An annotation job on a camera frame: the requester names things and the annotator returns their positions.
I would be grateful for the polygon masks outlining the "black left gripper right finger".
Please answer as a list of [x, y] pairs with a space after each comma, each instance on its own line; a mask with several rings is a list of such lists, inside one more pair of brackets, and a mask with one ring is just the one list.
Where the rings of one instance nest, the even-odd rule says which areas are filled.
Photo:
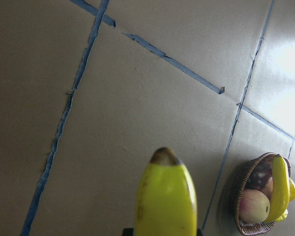
[[204, 236], [201, 229], [197, 229], [197, 236]]

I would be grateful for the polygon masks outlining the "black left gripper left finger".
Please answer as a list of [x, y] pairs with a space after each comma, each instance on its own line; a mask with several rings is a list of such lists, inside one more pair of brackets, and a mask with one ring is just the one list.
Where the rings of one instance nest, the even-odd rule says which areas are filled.
[[122, 231], [122, 236], [134, 236], [133, 228], [124, 228]]

